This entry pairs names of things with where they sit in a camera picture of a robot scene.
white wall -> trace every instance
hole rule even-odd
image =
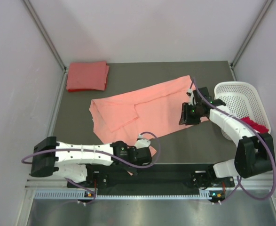
[[[46,135],[62,77],[20,0],[0,1],[0,226],[13,225],[30,166]]]
[[[32,0],[65,64],[232,61],[265,0]]]
[[[259,92],[271,124],[276,155],[276,1],[236,67],[238,80]]]

red towel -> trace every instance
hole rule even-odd
[[[269,129],[267,129],[265,126],[255,123],[250,119],[250,117],[244,117],[241,120],[250,125],[253,129],[257,130],[259,133],[267,133],[269,131]]]
[[[67,90],[105,90],[109,66],[105,61],[97,63],[71,63],[68,72]]]

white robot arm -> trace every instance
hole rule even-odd
[[[199,91],[212,105],[229,115],[233,115],[223,101],[220,99],[213,100],[210,97],[206,87],[199,89]],[[200,118],[205,116],[211,122],[218,125],[237,147],[234,159],[216,163],[211,169],[207,170],[209,180],[234,176],[248,178],[272,170],[271,161],[265,148],[250,129],[231,116],[209,107],[196,90],[189,92],[188,95],[190,96],[190,102],[182,104],[179,124],[199,124]],[[275,158],[272,136],[268,133],[260,134],[260,136],[268,145]]]
[[[111,166],[120,164],[111,156],[117,156],[135,165],[145,165],[152,161],[150,154],[150,141],[139,135],[134,146],[129,146],[122,141],[104,145],[73,145],[56,142],[56,137],[47,137],[34,147],[34,152],[56,149],[48,155],[35,156],[32,161],[32,177],[48,177],[57,175],[69,178],[75,183],[80,183],[87,178],[87,164]]]

purple cable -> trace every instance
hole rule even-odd
[[[93,194],[94,198],[92,199],[92,201],[87,202],[87,204],[91,204],[91,203],[95,202],[96,196],[97,196],[97,195],[96,195],[96,191],[94,192],[94,191],[92,191],[92,190],[90,190],[90,189],[88,189],[88,188],[86,188],[86,187],[83,187],[83,186],[81,186],[81,185],[75,183],[75,182],[72,181],[71,179],[68,179],[68,178],[65,178],[65,179],[66,179],[66,181],[68,181],[70,184],[73,184],[74,186],[79,187],[79,188],[81,188],[81,189],[84,189],[85,191],[87,191],[87,192]]]
[[[152,135],[158,142],[158,152],[157,152],[157,157],[154,161],[151,162],[151,164],[147,165],[147,166],[137,166],[137,165],[134,165],[130,162],[127,162],[117,156],[114,156],[113,154],[110,154],[110,153],[106,153],[106,152],[103,152],[103,151],[95,151],[95,153],[99,153],[99,154],[105,154],[105,155],[108,155],[114,159],[117,159],[118,161],[128,165],[128,166],[131,166],[131,167],[134,167],[134,168],[138,168],[138,169],[146,169],[146,168],[149,168],[151,166],[153,166],[157,161],[158,161],[158,158],[161,154],[161,143],[159,141],[159,139],[157,138],[156,135],[154,135],[153,133],[151,132],[143,132],[141,133],[141,135],[143,134],[150,134]],[[26,157],[24,157],[21,162],[24,163],[24,164],[32,164],[32,162],[28,162],[28,161],[25,161],[31,157],[34,157],[34,156],[37,156],[37,155],[40,155],[40,154],[46,154],[46,153],[51,153],[51,152],[65,152],[65,151],[78,151],[78,152],[81,152],[81,149],[69,149],[69,148],[62,148],[62,149],[50,149],[50,150],[45,150],[45,151],[40,151],[40,152],[36,152],[36,153],[33,153],[33,154],[30,154]],[[94,152],[94,150],[88,150],[88,149],[84,149],[83,150],[84,152]]]
[[[219,108],[215,107],[214,105],[212,105],[209,101],[206,100],[206,98],[201,94],[201,92],[199,91],[198,87],[197,87],[197,84],[196,84],[196,81],[195,81],[195,78],[193,78],[192,80],[192,83],[194,83],[194,86],[195,86],[195,89],[197,91],[197,93],[199,94],[199,96],[202,98],[202,100],[207,104],[209,105],[211,108],[213,109],[216,109],[217,111],[227,115],[227,116],[230,116],[229,113],[226,113],[225,111],[223,110],[220,110]],[[248,129],[250,129],[255,135],[256,137],[258,138],[258,140],[262,143],[262,145],[264,146],[265,150],[267,151],[268,153],[268,156],[269,156],[269,159],[270,159],[270,162],[271,162],[271,166],[272,166],[272,169],[273,169],[273,185],[272,185],[272,188],[270,190],[270,192],[264,196],[264,197],[257,197],[257,196],[254,196],[252,195],[251,193],[249,193],[241,184],[241,178],[237,177],[237,181],[238,181],[238,184],[237,186],[235,187],[235,189],[233,190],[233,192],[230,194],[230,196],[237,190],[238,186],[241,187],[241,189],[248,195],[250,196],[251,198],[253,199],[256,199],[256,200],[266,200],[268,198],[270,198],[273,193],[275,192],[276,190],[276,164],[275,164],[275,160],[274,160],[274,157],[269,149],[269,147],[267,146],[267,144],[264,142],[264,140],[260,137],[260,135],[250,126],[248,125],[247,123],[245,123],[244,121],[240,120],[239,118],[231,115],[231,117],[233,119],[235,119],[236,121],[242,123],[243,125],[245,125]]]
[[[114,159],[119,160],[120,162],[122,162],[122,163],[124,163],[124,164],[126,164],[126,165],[129,165],[129,166],[132,166],[132,167],[135,167],[135,168],[139,168],[139,169],[149,168],[149,167],[153,166],[153,165],[158,161],[158,158],[159,158],[159,156],[160,156],[160,154],[161,154],[161,143],[160,143],[158,137],[157,137],[156,135],[154,135],[153,133],[147,132],[147,131],[146,131],[146,132],[141,133],[141,135],[143,135],[143,134],[150,134],[150,135],[152,135],[152,136],[157,140],[157,142],[158,142],[158,153],[157,153],[157,157],[156,157],[156,159],[155,159],[151,164],[149,164],[149,165],[147,165],[147,166],[137,166],[137,165],[131,164],[130,162],[127,162],[127,161],[125,161],[125,160],[123,160],[123,159],[121,159],[121,158],[119,158],[119,157],[116,157],[116,156],[110,154],[110,153],[105,153],[105,152],[102,152],[102,151],[95,151],[95,152],[96,152],[96,153],[101,153],[101,154],[106,154],[106,155],[108,155],[108,156],[110,156],[110,157],[112,157],[112,158],[114,158]],[[70,150],[70,149],[51,149],[51,150],[40,151],[40,152],[36,152],[36,153],[30,154],[30,155],[24,157],[24,158],[21,160],[21,162],[22,162],[23,164],[32,164],[32,162],[28,162],[28,161],[25,161],[25,160],[27,160],[27,159],[29,159],[29,158],[31,158],[31,157],[40,155],[40,154],[52,153],[52,152],[62,152],[62,151],[69,151],[69,150]],[[81,151],[81,149],[72,149],[72,151]],[[85,150],[83,150],[83,151],[84,151],[84,152],[94,152],[94,150],[87,150],[87,149],[85,149]],[[97,196],[97,195],[96,195],[96,192],[94,192],[94,191],[92,191],[92,190],[90,190],[90,189],[88,189],[88,188],[86,188],[86,187],[83,187],[83,186],[81,186],[81,185],[75,183],[75,182],[72,181],[71,179],[68,179],[68,178],[65,178],[65,179],[66,179],[70,184],[73,184],[74,186],[76,186],[76,187],[78,187],[78,188],[84,189],[84,190],[86,190],[87,192],[92,193],[92,194],[94,195],[93,200],[90,201],[90,202],[87,202],[87,204],[91,204],[91,203],[95,202],[96,196]],[[53,210],[51,210],[51,211],[50,211],[45,217],[43,217],[42,219],[40,219],[40,218],[37,217],[36,211],[34,210],[35,218],[36,218],[38,221],[42,221],[42,220],[46,219],[51,213],[53,213],[54,211],[56,211],[58,208],[62,207],[62,206],[65,205],[65,204],[71,203],[71,202],[77,202],[77,201],[76,201],[76,200],[70,200],[70,201],[63,202],[62,204],[58,205],[58,206],[55,207]]]

